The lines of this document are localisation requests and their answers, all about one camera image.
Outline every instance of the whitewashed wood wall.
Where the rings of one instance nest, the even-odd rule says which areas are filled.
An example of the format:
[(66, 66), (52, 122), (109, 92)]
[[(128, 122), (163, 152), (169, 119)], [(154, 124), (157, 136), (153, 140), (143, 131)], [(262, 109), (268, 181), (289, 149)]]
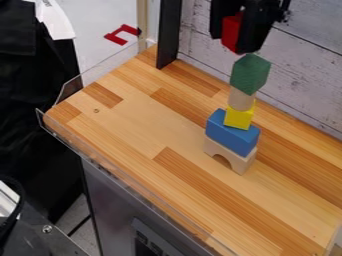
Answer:
[[(238, 56), (209, 35), (210, 0), (183, 0), (178, 57), (229, 81)], [(292, 0), (258, 53), (273, 63), (258, 97), (342, 140), (342, 0)]]

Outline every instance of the yellow block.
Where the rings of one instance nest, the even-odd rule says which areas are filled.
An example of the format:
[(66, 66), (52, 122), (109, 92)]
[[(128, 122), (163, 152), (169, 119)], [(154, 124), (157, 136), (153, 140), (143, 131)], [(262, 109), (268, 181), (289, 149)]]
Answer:
[(247, 111), (237, 111), (228, 106), (226, 117), (224, 119), (224, 125), (239, 128), (242, 130), (248, 130), (251, 125), (254, 115), (255, 101), (253, 106)]

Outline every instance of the wooden tabletop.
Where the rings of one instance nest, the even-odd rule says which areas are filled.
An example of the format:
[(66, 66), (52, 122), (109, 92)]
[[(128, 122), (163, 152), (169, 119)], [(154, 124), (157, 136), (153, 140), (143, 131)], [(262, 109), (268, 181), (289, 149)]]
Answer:
[(227, 84), (179, 60), (154, 66), (150, 48), (45, 123), (223, 255), (322, 255), (342, 220), (342, 143), (258, 101), (257, 161), (239, 176), (202, 151)]

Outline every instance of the green cube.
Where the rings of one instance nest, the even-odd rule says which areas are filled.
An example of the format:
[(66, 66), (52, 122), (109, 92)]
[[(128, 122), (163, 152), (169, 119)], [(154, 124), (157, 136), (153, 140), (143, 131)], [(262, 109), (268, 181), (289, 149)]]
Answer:
[(246, 54), (235, 62), (230, 77), (230, 84), (235, 88), (252, 95), (267, 81), (271, 63), (255, 54)]

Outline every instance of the block tower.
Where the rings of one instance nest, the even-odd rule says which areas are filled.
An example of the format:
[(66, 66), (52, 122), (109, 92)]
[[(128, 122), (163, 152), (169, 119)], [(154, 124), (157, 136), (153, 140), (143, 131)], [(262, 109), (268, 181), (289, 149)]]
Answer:
[(208, 119), (204, 152), (226, 158), (242, 175), (257, 153), (259, 128), (251, 125), (256, 92), (266, 83), (271, 63), (255, 54), (235, 62), (226, 110), (217, 109)]

